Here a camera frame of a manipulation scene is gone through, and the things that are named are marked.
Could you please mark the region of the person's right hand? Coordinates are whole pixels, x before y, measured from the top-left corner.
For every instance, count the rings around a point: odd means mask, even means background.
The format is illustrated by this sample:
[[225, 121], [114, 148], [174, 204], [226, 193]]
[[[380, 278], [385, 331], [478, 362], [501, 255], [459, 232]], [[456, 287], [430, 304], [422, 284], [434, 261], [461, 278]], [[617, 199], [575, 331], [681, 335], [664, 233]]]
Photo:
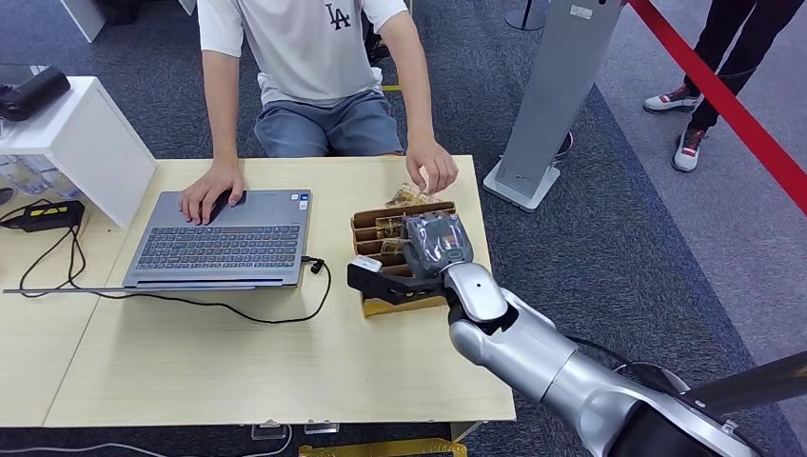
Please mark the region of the person's right hand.
[[206, 225], [223, 194], [235, 206], [243, 197], [245, 181], [238, 159], [214, 159], [209, 169], [181, 192], [179, 210], [186, 222]]

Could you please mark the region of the person's left hand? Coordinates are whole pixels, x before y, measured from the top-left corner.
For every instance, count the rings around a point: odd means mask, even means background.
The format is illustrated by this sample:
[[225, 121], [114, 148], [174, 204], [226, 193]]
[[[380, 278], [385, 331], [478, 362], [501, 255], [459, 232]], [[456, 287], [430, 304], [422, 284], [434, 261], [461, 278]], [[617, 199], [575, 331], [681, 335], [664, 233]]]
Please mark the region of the person's left hand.
[[425, 194], [441, 192], [457, 179], [453, 156], [433, 137], [410, 138], [405, 158], [411, 181]]

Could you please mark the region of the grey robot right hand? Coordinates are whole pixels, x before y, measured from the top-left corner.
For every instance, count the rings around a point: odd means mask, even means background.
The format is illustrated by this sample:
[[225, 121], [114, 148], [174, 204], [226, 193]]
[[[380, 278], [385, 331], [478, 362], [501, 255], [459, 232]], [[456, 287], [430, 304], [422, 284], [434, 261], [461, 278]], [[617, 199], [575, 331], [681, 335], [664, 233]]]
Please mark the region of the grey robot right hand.
[[416, 278], [433, 278], [474, 260], [471, 241], [456, 213], [432, 211], [403, 219], [404, 259]]

